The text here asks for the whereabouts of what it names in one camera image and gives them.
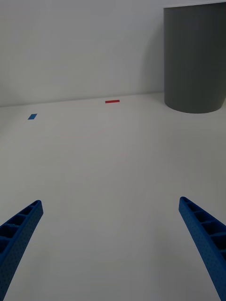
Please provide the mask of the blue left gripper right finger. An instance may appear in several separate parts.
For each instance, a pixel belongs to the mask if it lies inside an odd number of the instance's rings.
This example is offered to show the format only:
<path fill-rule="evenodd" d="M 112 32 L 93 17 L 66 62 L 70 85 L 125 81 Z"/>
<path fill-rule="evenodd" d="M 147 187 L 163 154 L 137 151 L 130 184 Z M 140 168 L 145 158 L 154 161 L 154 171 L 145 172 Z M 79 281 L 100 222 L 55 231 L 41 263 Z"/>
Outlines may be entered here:
<path fill-rule="evenodd" d="M 178 210 L 219 298 L 226 301 L 226 226 L 186 197 L 180 198 Z"/>

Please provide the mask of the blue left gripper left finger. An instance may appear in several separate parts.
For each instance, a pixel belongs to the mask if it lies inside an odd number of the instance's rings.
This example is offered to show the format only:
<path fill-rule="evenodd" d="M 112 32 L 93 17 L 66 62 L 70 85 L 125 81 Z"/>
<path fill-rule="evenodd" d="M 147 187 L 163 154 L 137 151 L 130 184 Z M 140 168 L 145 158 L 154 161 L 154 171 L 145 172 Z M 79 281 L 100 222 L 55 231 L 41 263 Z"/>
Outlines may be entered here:
<path fill-rule="evenodd" d="M 42 216 L 42 202 L 36 200 L 0 226 L 1 301 Z"/>

